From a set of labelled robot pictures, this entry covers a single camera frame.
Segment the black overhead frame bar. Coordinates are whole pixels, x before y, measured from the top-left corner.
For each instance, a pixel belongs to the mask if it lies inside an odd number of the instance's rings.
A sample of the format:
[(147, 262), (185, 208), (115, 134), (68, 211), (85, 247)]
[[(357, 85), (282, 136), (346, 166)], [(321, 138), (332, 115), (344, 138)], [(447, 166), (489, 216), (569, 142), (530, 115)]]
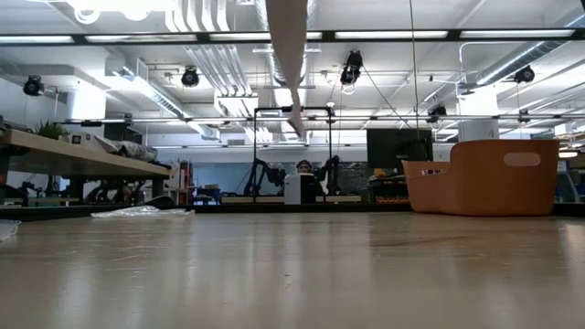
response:
[[(415, 29), (415, 30), (315, 30), (308, 43), (417, 42), (529, 42), (583, 41), (585, 27), (529, 29)], [(181, 32), (132, 34), (18, 34), (0, 35), (0, 47), (69, 46), (183, 46), (213, 44), (269, 44), (267, 31)]]

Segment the orange plastic basket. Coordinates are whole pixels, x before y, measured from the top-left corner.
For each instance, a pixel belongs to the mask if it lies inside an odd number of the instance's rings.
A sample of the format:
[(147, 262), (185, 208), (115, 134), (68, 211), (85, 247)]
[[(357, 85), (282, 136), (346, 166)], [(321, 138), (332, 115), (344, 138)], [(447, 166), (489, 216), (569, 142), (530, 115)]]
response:
[(557, 140), (457, 143), (448, 162), (404, 161), (416, 212), (467, 217), (530, 217), (552, 212)]

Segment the wooden side table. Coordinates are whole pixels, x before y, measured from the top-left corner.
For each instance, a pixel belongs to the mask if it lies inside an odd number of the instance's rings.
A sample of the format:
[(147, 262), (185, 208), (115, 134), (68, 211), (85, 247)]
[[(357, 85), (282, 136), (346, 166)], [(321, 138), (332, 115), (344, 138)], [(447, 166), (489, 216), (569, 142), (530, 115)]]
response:
[(152, 195), (160, 196), (171, 174), (160, 165), (12, 129), (0, 133), (0, 184), (10, 171), (69, 178), (77, 199), (83, 198), (82, 182), (90, 179), (150, 180)]

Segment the black table frame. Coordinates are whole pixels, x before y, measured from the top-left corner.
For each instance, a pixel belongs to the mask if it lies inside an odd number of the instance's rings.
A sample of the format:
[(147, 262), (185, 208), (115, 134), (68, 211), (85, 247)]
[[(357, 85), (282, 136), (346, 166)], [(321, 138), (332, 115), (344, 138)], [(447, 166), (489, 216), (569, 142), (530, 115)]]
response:
[[(64, 218), (84, 218), (91, 213), (113, 211), (119, 206), (74, 206), (74, 207), (8, 207), (0, 208), (0, 219), (13, 219), (22, 222), (45, 221)], [(277, 204), (231, 204), (220, 206), (186, 206), (196, 214), (255, 214), (255, 213), (374, 213), (374, 212), (412, 212), (407, 204), (314, 204), (314, 205), (277, 205)], [(551, 216), (585, 218), (585, 204), (557, 203), (553, 205)]]

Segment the white labelled box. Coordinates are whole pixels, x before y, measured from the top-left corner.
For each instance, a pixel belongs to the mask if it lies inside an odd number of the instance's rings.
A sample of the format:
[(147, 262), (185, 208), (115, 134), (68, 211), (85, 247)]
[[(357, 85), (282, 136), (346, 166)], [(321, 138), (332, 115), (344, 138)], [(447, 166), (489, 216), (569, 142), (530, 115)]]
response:
[(92, 133), (74, 132), (69, 135), (71, 144), (75, 144), (87, 149), (100, 150), (101, 145), (96, 136)]

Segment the black monitor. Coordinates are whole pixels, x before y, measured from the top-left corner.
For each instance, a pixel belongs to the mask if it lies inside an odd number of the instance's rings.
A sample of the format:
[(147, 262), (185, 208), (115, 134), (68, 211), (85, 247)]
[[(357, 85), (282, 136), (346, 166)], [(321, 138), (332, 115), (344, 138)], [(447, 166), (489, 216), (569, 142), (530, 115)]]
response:
[(368, 129), (367, 164), (403, 173), (403, 161), (432, 161), (432, 134), (421, 129)]

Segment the white elastic bandage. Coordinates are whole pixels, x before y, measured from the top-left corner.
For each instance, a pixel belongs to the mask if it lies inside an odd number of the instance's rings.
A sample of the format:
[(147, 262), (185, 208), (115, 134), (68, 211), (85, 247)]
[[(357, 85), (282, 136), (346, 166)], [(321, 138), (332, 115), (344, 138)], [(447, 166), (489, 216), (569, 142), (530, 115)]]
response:
[(306, 42), (307, 0), (265, 0), (265, 6), (274, 54), (292, 96), (289, 124), (299, 137), (303, 137), (302, 104), (298, 90)]

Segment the potted green plant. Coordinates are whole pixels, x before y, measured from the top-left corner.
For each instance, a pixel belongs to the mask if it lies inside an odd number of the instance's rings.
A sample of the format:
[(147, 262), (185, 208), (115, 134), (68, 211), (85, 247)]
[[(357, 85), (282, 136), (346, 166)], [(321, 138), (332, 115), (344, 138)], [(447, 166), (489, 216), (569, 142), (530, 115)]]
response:
[(61, 137), (68, 137), (69, 131), (65, 129), (61, 124), (46, 121), (40, 121), (35, 125), (35, 133), (42, 137), (46, 137), (53, 140), (59, 140)]

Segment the dark shelf colourful items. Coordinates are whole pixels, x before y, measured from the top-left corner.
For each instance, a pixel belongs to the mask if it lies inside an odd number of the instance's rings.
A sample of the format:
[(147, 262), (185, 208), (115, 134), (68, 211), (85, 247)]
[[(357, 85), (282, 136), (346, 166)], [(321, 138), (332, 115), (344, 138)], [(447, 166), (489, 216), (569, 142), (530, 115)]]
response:
[(408, 204), (409, 192), (404, 175), (394, 169), (375, 168), (368, 178), (369, 201), (373, 204)]

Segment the grey cloth bundle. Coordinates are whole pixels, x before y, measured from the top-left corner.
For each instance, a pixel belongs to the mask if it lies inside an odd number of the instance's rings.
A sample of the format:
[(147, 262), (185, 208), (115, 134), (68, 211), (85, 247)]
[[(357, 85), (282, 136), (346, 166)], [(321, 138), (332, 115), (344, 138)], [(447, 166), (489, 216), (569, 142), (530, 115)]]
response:
[(143, 162), (153, 162), (157, 159), (158, 152), (151, 146), (144, 146), (129, 141), (101, 140), (102, 148), (109, 154), (115, 154)]

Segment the white box appliance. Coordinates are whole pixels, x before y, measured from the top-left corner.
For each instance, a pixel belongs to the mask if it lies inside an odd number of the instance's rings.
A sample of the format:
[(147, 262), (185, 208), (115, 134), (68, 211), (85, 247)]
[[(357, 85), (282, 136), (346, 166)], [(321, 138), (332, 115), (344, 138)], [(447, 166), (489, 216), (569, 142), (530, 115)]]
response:
[(316, 201), (314, 175), (295, 173), (285, 176), (283, 195), (285, 205), (314, 204)]

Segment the clear plastic wrapper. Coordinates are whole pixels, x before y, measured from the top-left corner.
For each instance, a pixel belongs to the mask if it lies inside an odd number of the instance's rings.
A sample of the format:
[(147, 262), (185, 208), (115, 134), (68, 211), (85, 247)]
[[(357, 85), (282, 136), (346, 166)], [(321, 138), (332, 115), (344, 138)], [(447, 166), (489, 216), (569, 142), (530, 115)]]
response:
[(193, 210), (183, 208), (160, 209), (154, 206), (138, 206), (91, 213), (90, 216), (92, 218), (181, 218), (193, 214)]

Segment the red white shelf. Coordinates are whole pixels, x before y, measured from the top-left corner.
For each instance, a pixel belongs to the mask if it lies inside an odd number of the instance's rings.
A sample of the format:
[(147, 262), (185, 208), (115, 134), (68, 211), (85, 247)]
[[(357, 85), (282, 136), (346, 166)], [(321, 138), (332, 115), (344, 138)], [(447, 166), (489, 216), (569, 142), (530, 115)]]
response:
[(192, 206), (194, 198), (193, 165), (186, 160), (172, 163), (172, 174), (169, 180), (171, 196), (179, 206)]

